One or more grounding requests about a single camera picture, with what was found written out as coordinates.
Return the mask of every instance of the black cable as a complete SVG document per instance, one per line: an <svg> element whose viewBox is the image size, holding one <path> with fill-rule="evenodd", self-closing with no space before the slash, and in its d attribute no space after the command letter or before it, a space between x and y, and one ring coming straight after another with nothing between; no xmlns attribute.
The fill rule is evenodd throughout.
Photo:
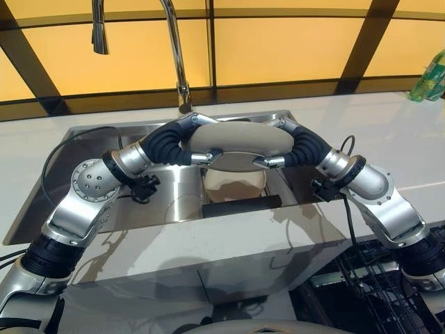
<svg viewBox="0 0 445 334"><path fill-rule="evenodd" d="M345 138L345 140L343 141L343 144L341 144L341 147L340 147L340 151L343 152L343 149L345 148L345 145L346 145L346 143L348 142L349 139L350 139L350 147L349 147L348 153L346 153L347 155L351 155L351 153L354 150L355 136L353 134L350 134L349 136L347 136Z"/></svg>
<svg viewBox="0 0 445 334"><path fill-rule="evenodd" d="M4 255L4 256L0 257L0 261L4 261L4 260L7 260L7 259L9 259L9 258L11 258L11 257L13 257L13 256L23 254L23 253L26 252L26 249L18 250L17 252L14 252L14 253L11 253L11 254Z"/></svg>
<svg viewBox="0 0 445 334"><path fill-rule="evenodd" d="M341 194L341 197L343 198L343 202L345 204L346 218L348 219L348 227L349 227L350 239L353 242L354 248L357 251L359 251L359 248L358 248L359 246L358 246L357 240L355 238L355 232L354 232L354 226L353 226L353 218L352 218L352 215L350 213L349 202L348 202L348 199L346 198L346 195L344 193Z"/></svg>
<svg viewBox="0 0 445 334"><path fill-rule="evenodd" d="M117 127L111 127L111 126L104 126L104 127L95 127L94 129L89 129L89 130L85 130L82 132L79 132L78 134L75 134L67 139L65 139L64 141L61 141L52 151L51 153L49 153L47 160L44 162L43 168L42 168L42 173L40 174L40 187L42 189L42 192L44 194L44 196L47 198L47 200L53 205L56 206L56 203L54 202L54 200L51 198L51 196L49 195L46 187L45 187L45 177L47 176L47 169L48 169L48 165L49 162L51 161L51 158L54 156L54 154L57 152L57 150L59 148L61 148L62 146L64 146L64 144L68 143L69 141L72 141L73 139L83 135L83 134L87 134L89 132L94 132L94 131L99 131L99 130L105 130L105 129L112 129L115 130L118 133L118 144L119 144L119 148L122 149L122 137L120 135L119 130L117 129Z"/></svg>
<svg viewBox="0 0 445 334"><path fill-rule="evenodd" d="M10 266L11 264L13 264L15 262L16 259L17 258L9 260L9 261L7 261L5 263L0 264L0 269L3 269L4 267Z"/></svg>

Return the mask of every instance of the stainless steel sink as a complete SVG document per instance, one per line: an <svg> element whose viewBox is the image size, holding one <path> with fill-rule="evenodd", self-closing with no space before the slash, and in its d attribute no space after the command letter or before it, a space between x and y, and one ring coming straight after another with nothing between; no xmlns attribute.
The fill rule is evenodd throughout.
<svg viewBox="0 0 445 334"><path fill-rule="evenodd" d="M251 122L266 122L277 117L292 118L288 111L272 111L266 113L250 113L244 115L224 116L219 120L245 119ZM136 141L140 137L154 131L165 124L165 121L133 122L116 124L122 134L124 145ZM87 127L73 127L65 138L73 136ZM118 141L113 130L102 130L77 137L64 145L53 158L49 166L45 184L51 197L59 201L70 187L70 176L74 167L80 162L100 158L105 150L118 148ZM130 198L120 198L113 207L112 219L104 225L101 232L112 230L128 230L149 225L176 223L191 219L203 218L202 206L209 200L203 190L202 180L205 169L199 166L156 166L149 174L155 174L161 181L158 191L150 198L147 205L139 205ZM268 198L280 197L281 206L315 202L310 182L319 176L314 168L283 168L267 171L267 185L264 201ZM224 210L216 210L217 214L239 212L237 203L224 203ZM256 210L265 206L248 205L247 210ZM52 211L52 206L40 190L37 182L21 208L3 244L21 244L32 241L40 231L40 227Z"/></svg>

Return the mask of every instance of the white countertop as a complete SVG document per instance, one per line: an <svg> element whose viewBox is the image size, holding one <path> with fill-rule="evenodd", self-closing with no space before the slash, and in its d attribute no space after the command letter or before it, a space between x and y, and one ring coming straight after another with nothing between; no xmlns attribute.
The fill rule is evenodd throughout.
<svg viewBox="0 0 445 334"><path fill-rule="evenodd" d="M298 122L333 146L339 147L347 135L354 134L354 153L390 171L402 196L414 205L427 223L445 219L443 100L416 103L407 100L402 93L376 93L195 107L198 113L209 116L280 109L290 110ZM0 123L0 185L3 189L0 194L0 238L5 237L36 183L47 155L70 127L177 116L177 109L168 108ZM349 235L341 201L320 203L316 207L316 216L324 215L338 231ZM358 210L351 208L356 235L368 237L371 231ZM320 241L314 240L311 233L298 224L283 223L284 219L280 218L283 216L292 221L313 219L305 208L294 207L153 226L130 230L126 234L100 234L79 265L87 266L86 262L107 251L107 241L116 241L120 237L122 242L103 264L102 270L95 274L97 279L285 249L289 242L297 246ZM337 237L333 233L326 239ZM0 245L0 255L25 246ZM6 272L0 271L0 279Z"/></svg>

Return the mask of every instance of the faucet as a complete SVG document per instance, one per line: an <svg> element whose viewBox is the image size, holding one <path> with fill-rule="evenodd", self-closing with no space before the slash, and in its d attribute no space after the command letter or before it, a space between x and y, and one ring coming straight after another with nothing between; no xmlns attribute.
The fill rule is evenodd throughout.
<svg viewBox="0 0 445 334"><path fill-rule="evenodd" d="M92 0L91 43L97 54L108 54L104 23L104 0Z"/></svg>
<svg viewBox="0 0 445 334"><path fill-rule="evenodd" d="M173 58L175 60L179 112L189 113L192 111L192 99L190 95L190 88L186 80L186 73L184 71L184 62L182 60L181 42L179 40L175 7L173 7L171 0L160 1L164 9L165 16L167 17ZM92 44L94 52L98 54L108 54L104 23L104 0L92 0Z"/></svg>

